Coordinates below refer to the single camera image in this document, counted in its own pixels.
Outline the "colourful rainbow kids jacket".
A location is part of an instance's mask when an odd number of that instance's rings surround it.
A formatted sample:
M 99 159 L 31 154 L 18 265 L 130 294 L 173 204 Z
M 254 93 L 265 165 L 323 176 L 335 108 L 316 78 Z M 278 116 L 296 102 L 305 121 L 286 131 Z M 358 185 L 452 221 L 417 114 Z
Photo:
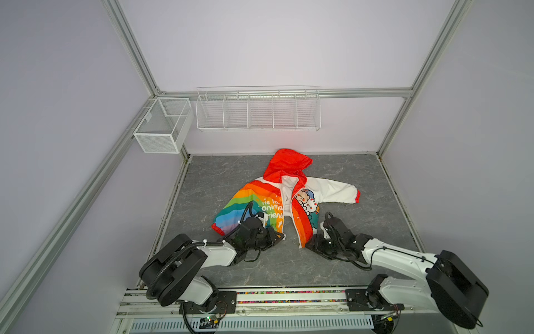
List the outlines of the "colourful rainbow kids jacket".
M 320 204 L 356 204 L 360 190 L 355 186 L 305 175 L 312 158 L 291 149 L 278 150 L 264 174 L 244 185 L 216 215 L 211 227 L 219 235 L 228 235 L 243 219 L 248 203 L 253 213 L 267 215 L 266 225 L 283 233 L 285 217 L 293 221 L 302 248 L 320 226 Z

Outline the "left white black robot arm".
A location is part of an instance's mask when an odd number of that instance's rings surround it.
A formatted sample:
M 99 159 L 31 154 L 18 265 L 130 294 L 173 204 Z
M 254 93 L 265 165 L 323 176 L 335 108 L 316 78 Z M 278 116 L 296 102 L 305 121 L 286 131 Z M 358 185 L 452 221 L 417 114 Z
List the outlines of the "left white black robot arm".
M 239 222 L 216 242 L 194 241 L 180 234 L 141 267 L 139 278 L 147 288 L 145 296 L 163 307 L 186 302 L 204 313 L 212 311 L 220 300 L 220 291 L 208 278 L 200 276 L 199 271 L 239 264 L 246 261 L 249 251 L 260 255 L 284 237 L 275 228 L 264 225 L 263 214 Z

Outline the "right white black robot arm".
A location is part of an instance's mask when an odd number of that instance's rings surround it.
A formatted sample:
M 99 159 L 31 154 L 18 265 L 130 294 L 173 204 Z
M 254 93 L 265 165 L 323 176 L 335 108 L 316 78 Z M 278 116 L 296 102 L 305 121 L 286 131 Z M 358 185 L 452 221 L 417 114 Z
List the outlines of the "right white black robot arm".
M 394 320 L 406 306 L 439 312 L 465 329 L 482 324 L 480 316 L 489 290 L 455 253 L 421 253 L 364 233 L 354 234 L 332 214 L 327 214 L 305 246 L 325 259 L 347 262 L 364 271 L 382 267 L 403 275 L 378 274 L 366 288 L 346 291 L 349 310 L 387 313 L 375 317 L 377 333 L 392 333 Z

